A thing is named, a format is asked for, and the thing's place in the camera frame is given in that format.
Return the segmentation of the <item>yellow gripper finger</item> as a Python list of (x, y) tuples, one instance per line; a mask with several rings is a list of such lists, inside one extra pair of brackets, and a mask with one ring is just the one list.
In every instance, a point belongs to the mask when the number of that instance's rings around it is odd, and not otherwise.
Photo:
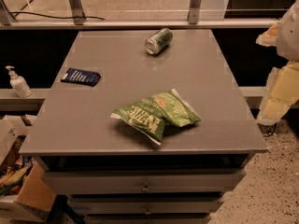
[(275, 47), (277, 45), (279, 25), (279, 21), (273, 24), (267, 31), (257, 37), (256, 43), (265, 47)]
[(288, 61), (281, 69), (274, 67), (266, 82), (257, 122), (264, 126), (276, 124), (298, 100), (299, 62)]

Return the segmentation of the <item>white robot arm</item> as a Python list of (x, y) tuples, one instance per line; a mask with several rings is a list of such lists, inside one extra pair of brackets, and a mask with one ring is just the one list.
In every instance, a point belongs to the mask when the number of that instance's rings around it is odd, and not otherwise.
[(272, 126), (299, 100), (299, 1), (296, 1), (266, 32), (256, 39), (265, 47), (276, 47), (288, 62), (273, 68), (266, 81), (266, 92), (259, 107), (257, 122)]

